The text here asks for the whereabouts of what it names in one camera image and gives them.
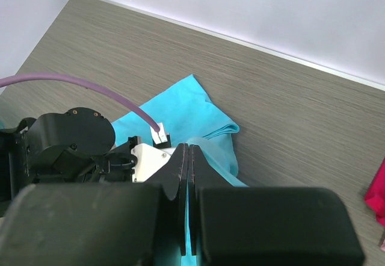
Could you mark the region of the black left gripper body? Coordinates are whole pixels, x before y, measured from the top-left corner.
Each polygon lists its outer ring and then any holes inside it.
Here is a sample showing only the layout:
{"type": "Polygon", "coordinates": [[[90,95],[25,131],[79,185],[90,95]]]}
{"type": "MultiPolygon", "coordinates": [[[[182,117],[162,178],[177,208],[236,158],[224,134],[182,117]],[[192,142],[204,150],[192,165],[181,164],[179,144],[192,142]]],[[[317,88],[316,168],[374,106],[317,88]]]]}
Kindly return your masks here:
{"type": "Polygon", "coordinates": [[[112,124],[89,108],[22,119],[1,130],[1,201],[29,184],[130,181],[134,139],[116,146],[112,124]]]}

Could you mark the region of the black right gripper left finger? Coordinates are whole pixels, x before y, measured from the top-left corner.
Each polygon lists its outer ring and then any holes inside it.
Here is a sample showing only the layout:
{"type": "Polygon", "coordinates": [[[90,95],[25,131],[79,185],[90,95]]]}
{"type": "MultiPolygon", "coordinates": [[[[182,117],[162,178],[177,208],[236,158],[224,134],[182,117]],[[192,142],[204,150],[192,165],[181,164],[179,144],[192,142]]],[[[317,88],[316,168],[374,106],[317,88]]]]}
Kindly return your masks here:
{"type": "Polygon", "coordinates": [[[180,265],[188,146],[142,183],[37,184],[1,224],[2,265],[180,265]]]}

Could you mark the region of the pink folded t shirt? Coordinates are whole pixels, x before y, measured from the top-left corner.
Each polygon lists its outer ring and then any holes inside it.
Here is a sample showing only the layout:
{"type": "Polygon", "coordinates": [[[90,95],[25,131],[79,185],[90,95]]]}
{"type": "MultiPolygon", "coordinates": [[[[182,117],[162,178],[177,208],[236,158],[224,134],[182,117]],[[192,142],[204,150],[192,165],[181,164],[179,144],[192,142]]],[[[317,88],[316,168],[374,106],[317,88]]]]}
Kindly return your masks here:
{"type": "Polygon", "coordinates": [[[383,234],[381,236],[379,246],[380,246],[381,251],[385,252],[385,231],[383,232],[383,234]]]}

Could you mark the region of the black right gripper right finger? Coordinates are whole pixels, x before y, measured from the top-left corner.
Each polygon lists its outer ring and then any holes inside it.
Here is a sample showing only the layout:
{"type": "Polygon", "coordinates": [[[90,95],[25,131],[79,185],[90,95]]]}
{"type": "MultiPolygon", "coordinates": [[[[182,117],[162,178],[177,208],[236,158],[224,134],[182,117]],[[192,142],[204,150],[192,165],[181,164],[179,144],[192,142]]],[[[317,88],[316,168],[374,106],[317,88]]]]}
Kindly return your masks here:
{"type": "Polygon", "coordinates": [[[235,187],[189,148],[191,250],[198,265],[363,265],[340,197],[326,188],[235,187]]]}

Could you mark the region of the magenta folded t shirt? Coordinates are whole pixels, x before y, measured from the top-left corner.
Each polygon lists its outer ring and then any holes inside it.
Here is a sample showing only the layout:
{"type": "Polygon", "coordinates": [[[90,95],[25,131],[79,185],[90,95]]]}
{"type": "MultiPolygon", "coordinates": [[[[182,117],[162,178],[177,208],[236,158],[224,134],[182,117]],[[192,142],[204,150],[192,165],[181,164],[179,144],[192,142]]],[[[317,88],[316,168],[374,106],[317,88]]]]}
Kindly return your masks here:
{"type": "Polygon", "coordinates": [[[385,203],[385,162],[383,161],[376,172],[365,196],[366,205],[375,213],[375,218],[379,224],[384,226],[384,203],[385,203]]]}

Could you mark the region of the cyan t shirt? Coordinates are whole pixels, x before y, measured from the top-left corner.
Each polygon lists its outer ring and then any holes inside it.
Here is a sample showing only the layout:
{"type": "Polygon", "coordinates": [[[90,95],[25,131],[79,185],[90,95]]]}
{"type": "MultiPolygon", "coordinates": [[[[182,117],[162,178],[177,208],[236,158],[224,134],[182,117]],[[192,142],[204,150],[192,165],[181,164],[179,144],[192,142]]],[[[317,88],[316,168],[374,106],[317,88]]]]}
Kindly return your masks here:
{"type": "MultiPolygon", "coordinates": [[[[193,75],[187,76],[140,106],[156,121],[164,122],[170,130],[171,144],[198,145],[209,165],[227,182],[246,187],[236,176],[238,162],[233,150],[232,134],[239,126],[210,100],[193,75]]],[[[139,136],[143,143],[152,144],[149,125],[135,113],[129,113],[112,123],[116,144],[122,145],[128,137],[139,136]]],[[[197,265],[191,253],[190,230],[187,230],[186,256],[178,253],[161,259],[156,265],[197,265]]]]}

